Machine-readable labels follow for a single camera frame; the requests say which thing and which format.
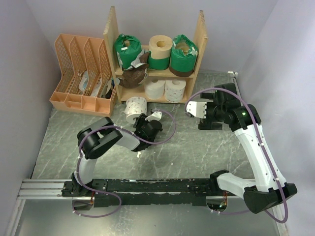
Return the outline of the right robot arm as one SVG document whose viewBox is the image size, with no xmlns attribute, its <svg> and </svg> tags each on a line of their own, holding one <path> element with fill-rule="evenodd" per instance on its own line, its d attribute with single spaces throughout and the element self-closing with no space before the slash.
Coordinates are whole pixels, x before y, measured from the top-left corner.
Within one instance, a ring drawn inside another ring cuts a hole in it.
<svg viewBox="0 0 315 236">
<path fill-rule="evenodd" d="M 200 130 L 221 129 L 227 124 L 240 141 L 254 174 L 254 180 L 237 177 L 228 170 L 210 175 L 209 191 L 220 195 L 226 191 L 244 200 L 254 214 L 268 212 L 297 194 L 296 185 L 288 183 L 277 167 L 263 134 L 256 108 L 237 95 L 233 83 L 198 92 L 201 102 L 189 101 L 186 112 L 200 119 Z"/>
</svg>

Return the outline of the green brown roll torn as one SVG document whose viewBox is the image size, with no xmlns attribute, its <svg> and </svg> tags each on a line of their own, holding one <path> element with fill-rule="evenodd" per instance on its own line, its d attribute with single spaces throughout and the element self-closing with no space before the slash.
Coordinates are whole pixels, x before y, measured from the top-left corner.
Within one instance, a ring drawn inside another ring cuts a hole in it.
<svg viewBox="0 0 315 236">
<path fill-rule="evenodd" d="M 189 77 L 195 67 L 198 57 L 198 47 L 185 35 L 173 38 L 170 54 L 170 71 L 179 77 Z"/>
</svg>

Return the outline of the items in organizer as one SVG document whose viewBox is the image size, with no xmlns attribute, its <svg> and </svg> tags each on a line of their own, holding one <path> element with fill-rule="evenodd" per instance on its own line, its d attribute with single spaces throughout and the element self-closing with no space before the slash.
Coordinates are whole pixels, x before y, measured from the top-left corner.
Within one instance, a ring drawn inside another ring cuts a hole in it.
<svg viewBox="0 0 315 236">
<path fill-rule="evenodd" d="M 83 93 L 87 91 L 87 84 L 89 82 L 88 72 L 78 72 L 77 75 L 81 79 L 78 86 L 78 94 L 83 95 Z M 94 85 L 90 96 L 110 99 L 114 91 L 114 86 L 115 84 L 113 78 L 107 80 L 106 82 L 103 82 L 102 78 L 99 77 L 96 84 Z"/>
</svg>

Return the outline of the brown green paper roll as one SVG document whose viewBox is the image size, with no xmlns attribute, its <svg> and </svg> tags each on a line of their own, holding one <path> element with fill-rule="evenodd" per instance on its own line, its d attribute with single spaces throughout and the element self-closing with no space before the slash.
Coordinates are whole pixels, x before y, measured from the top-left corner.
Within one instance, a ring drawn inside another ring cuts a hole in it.
<svg viewBox="0 0 315 236">
<path fill-rule="evenodd" d="M 142 48 L 137 58 L 128 69 L 122 69 L 123 74 L 118 78 L 119 85 L 133 89 L 142 84 L 147 77 L 147 70 L 166 70 L 170 63 L 173 41 L 165 35 L 155 35 L 149 40 L 149 48 Z"/>
</svg>

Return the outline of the white paper roll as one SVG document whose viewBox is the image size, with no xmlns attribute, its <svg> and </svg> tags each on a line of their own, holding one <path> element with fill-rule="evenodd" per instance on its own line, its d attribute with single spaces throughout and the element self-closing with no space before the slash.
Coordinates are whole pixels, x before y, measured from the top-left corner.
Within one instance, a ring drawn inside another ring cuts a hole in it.
<svg viewBox="0 0 315 236">
<path fill-rule="evenodd" d="M 185 80 L 165 80 L 164 97 L 167 101 L 171 103 L 179 103 L 184 97 L 185 88 Z"/>
<path fill-rule="evenodd" d="M 144 97 L 131 97 L 126 101 L 124 113 L 126 115 L 126 121 L 130 124 L 134 124 L 136 118 L 141 114 L 147 114 L 147 100 Z"/>
<path fill-rule="evenodd" d="M 144 82 L 145 95 L 150 100 L 160 99 L 164 95 L 165 80 L 157 78 L 147 78 Z"/>
</svg>

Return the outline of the aluminium frame rail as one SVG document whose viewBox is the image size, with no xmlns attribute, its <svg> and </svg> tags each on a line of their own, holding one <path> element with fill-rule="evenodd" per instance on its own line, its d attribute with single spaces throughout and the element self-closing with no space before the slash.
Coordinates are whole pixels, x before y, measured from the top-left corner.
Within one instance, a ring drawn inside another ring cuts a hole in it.
<svg viewBox="0 0 315 236">
<path fill-rule="evenodd" d="M 289 184 L 265 141 L 256 108 L 234 84 L 199 91 L 174 115 L 143 112 L 133 130 L 105 117 L 77 125 L 71 177 L 49 199 L 23 194 L 21 236 L 270 236 Z M 219 131 L 229 127 L 254 178 L 221 169 L 200 178 L 223 154 Z"/>
</svg>

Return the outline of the orange file organizer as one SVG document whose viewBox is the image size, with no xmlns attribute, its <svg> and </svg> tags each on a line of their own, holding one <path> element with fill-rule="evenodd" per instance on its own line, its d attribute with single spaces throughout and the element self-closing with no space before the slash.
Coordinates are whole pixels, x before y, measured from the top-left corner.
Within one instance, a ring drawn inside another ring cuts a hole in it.
<svg viewBox="0 0 315 236">
<path fill-rule="evenodd" d="M 61 80 L 50 102 L 57 110 L 109 117 L 114 111 L 117 96 L 114 88 L 110 99 L 91 97 L 99 77 L 103 82 L 112 78 L 112 71 L 103 39 L 60 34 L 55 41 L 61 70 Z M 87 91 L 79 95 L 78 72 L 88 72 Z"/>
</svg>

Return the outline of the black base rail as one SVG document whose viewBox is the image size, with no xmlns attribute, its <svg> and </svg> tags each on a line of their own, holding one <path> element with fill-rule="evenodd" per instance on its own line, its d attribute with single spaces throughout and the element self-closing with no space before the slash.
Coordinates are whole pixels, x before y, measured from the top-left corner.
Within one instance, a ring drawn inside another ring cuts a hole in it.
<svg viewBox="0 0 315 236">
<path fill-rule="evenodd" d="M 95 193 L 81 186 L 74 176 L 63 185 L 63 197 L 94 197 L 95 207 L 180 205 L 218 206 L 211 197 L 223 198 L 231 193 L 215 187 L 211 178 L 173 179 L 93 179 L 89 188 L 114 193 Z"/>
</svg>

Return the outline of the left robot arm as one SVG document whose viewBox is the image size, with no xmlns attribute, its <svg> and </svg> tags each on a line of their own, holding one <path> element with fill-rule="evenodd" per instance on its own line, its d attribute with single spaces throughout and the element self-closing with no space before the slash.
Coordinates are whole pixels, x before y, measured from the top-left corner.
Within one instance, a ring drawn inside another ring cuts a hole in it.
<svg viewBox="0 0 315 236">
<path fill-rule="evenodd" d="M 145 150 L 152 145 L 157 134 L 162 131 L 162 124 L 158 120 L 146 118 L 145 114 L 141 114 L 135 120 L 133 133 L 113 128 L 114 123 L 109 117 L 104 117 L 77 133 L 83 160 L 79 166 L 80 179 L 74 184 L 76 193 L 80 196 L 90 194 L 96 161 L 114 145 L 133 152 Z"/>
</svg>

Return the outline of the wooden shelf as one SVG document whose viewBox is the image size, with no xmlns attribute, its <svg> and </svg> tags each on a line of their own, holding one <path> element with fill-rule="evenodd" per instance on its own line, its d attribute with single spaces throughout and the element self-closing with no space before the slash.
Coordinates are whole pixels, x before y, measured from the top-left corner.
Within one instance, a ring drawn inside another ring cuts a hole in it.
<svg viewBox="0 0 315 236">
<path fill-rule="evenodd" d="M 173 39 L 153 36 L 148 46 L 138 39 L 119 34 L 114 6 L 104 30 L 105 46 L 120 103 L 132 97 L 143 97 L 148 102 L 186 103 L 191 97 L 203 54 L 208 41 L 204 14 L 199 13 L 193 40 L 180 34 Z M 144 63 L 137 71 L 141 81 L 127 85 L 135 71 L 131 63 L 142 53 Z"/>
</svg>

